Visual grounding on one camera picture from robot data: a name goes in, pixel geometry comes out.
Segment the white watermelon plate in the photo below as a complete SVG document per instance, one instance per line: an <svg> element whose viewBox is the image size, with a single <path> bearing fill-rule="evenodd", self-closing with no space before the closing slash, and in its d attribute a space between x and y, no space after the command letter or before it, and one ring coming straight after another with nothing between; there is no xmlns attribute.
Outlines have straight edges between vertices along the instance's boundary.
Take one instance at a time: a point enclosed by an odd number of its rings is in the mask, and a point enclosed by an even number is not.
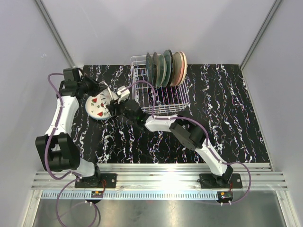
<svg viewBox="0 0 303 227"><path fill-rule="evenodd" d="M107 94L99 94L96 97L89 96L85 103L85 110L95 120L107 120L113 117L107 108L110 101L111 96Z"/></svg>

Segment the orange cream leaf plate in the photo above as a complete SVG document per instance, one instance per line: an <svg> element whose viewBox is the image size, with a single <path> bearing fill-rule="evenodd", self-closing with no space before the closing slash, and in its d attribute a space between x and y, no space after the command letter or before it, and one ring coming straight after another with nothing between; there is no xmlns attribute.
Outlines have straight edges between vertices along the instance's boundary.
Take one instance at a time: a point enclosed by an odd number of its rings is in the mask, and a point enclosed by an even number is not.
<svg viewBox="0 0 303 227"><path fill-rule="evenodd" d="M179 85L181 85L184 80L185 80L185 76L186 76L186 73L187 73L187 58L186 58L186 55L184 54L184 52L180 51L182 57L183 57L183 61L184 61L184 68L183 68L183 74L182 74L182 80L180 82Z"/></svg>

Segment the green plate with flower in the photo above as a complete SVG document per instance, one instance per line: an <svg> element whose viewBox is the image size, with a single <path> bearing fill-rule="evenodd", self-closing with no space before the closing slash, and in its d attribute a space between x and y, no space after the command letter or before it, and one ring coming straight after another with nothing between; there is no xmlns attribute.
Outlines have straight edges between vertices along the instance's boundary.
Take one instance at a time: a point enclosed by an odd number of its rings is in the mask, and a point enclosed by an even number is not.
<svg viewBox="0 0 303 227"><path fill-rule="evenodd" d="M165 60L165 57L163 54L159 55L159 61L160 61L160 63L158 65L160 66L160 69L159 69L160 75L158 78L157 87L162 86L164 79L166 77L166 71L167 71L167 64L166 64L166 60Z"/></svg>

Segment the dark striped rim plate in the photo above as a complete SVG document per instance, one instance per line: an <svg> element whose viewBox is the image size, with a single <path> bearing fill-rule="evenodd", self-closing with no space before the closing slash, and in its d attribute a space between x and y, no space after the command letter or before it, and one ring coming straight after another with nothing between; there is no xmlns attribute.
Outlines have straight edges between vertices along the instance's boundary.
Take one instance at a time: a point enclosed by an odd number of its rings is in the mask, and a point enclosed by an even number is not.
<svg viewBox="0 0 303 227"><path fill-rule="evenodd" d="M173 72L173 64L174 64L173 54L172 54L172 51L170 49L168 49L163 53L163 55L164 55L164 58L166 61L167 69L166 69L165 79L164 79L164 82L162 85L164 87L168 87L171 84L171 75Z"/></svg>

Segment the pink cream branch plate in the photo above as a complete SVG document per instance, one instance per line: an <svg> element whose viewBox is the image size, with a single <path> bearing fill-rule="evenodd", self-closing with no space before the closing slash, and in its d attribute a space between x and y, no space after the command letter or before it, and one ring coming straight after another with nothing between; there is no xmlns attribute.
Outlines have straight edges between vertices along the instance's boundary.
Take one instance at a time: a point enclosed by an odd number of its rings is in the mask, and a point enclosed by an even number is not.
<svg viewBox="0 0 303 227"><path fill-rule="evenodd" d="M173 79L171 85L175 87L179 85L183 77L184 59L180 52L176 52L173 54L173 60L174 60L174 73L173 73Z"/></svg>

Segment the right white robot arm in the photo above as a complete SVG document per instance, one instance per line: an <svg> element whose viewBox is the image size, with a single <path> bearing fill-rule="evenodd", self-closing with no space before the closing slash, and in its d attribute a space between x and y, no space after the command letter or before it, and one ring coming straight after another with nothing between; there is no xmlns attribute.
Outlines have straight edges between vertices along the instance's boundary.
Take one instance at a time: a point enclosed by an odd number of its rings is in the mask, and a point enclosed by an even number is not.
<svg viewBox="0 0 303 227"><path fill-rule="evenodd" d="M187 149L195 151L208 165L218 187L229 187L232 183L233 168L224 161L212 146L207 130L199 122L175 114L157 116L144 112L134 100L110 101L105 107L111 116L124 116L142 131L164 131L172 133Z"/></svg>

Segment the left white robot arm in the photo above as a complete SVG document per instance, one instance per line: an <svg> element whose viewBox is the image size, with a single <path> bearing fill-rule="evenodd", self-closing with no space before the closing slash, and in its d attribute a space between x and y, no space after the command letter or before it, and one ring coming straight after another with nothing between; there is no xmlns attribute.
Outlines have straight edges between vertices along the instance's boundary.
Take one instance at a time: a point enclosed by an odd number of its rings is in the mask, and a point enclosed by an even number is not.
<svg viewBox="0 0 303 227"><path fill-rule="evenodd" d="M80 100L85 95L97 95L107 86L91 79L80 68L64 69L61 76L63 80L59 88L50 83L56 93L57 104L52 123L46 133L35 140L43 168L55 180L74 175L76 181L86 187L106 186L97 164L81 158L71 138L71 130Z"/></svg>

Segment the white blue sunburst plate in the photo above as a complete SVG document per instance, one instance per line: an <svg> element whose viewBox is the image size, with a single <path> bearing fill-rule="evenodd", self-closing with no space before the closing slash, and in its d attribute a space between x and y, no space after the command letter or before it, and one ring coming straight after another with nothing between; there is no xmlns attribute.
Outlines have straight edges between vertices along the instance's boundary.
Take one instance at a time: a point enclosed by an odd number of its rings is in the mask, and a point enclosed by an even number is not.
<svg viewBox="0 0 303 227"><path fill-rule="evenodd" d="M98 94L98 97L100 97L101 100L110 103L112 100L118 99L118 95L110 89L106 82L99 82L99 88L105 88Z"/></svg>

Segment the grey reindeer snowflake plate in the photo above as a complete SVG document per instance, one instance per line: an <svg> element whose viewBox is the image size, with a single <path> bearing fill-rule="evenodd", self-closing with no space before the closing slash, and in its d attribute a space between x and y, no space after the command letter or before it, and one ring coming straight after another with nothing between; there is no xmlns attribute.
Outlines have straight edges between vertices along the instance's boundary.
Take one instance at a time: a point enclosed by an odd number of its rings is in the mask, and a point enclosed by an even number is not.
<svg viewBox="0 0 303 227"><path fill-rule="evenodd" d="M158 73L160 72L160 60L159 60L159 55L154 52L153 56L152 56L152 62L153 62L153 86L157 87L157 82L159 79L159 75Z"/></svg>

